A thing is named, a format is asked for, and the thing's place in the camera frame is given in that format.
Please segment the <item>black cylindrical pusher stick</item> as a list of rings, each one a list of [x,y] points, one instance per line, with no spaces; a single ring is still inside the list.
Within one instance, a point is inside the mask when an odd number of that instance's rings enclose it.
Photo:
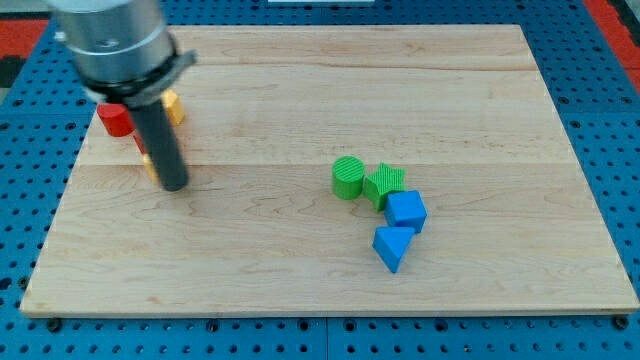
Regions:
[[[129,108],[129,112],[161,187],[170,192],[183,189],[189,174],[162,102]]]

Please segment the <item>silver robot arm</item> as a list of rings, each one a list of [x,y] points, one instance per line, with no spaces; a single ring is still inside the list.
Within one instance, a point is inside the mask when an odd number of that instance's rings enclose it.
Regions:
[[[47,0],[87,94],[123,105],[161,187],[179,191],[189,173],[161,95],[196,63],[180,52],[156,0]]]

